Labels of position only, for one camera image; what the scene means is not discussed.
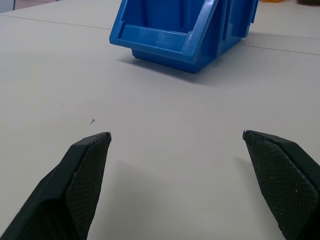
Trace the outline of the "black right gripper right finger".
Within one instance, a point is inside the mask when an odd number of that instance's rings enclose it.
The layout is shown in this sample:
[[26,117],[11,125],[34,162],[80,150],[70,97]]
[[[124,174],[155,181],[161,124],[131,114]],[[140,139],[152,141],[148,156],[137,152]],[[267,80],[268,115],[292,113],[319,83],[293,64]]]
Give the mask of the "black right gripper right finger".
[[297,143],[253,130],[242,135],[257,182],[286,240],[320,240],[320,165]]

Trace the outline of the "blue plastic storage bin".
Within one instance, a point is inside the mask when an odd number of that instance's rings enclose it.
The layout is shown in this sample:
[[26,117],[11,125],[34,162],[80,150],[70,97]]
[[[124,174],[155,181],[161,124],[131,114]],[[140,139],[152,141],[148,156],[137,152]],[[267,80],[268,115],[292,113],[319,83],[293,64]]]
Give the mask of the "blue plastic storage bin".
[[246,38],[259,0],[122,0],[109,42],[197,73]]

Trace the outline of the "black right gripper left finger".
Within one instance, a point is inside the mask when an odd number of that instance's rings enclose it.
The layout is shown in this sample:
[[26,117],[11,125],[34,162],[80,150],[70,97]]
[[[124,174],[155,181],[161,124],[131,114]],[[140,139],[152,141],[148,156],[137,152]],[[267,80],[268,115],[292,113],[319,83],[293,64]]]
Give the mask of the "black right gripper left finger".
[[110,132],[72,144],[37,184],[0,240],[87,240],[100,198]]

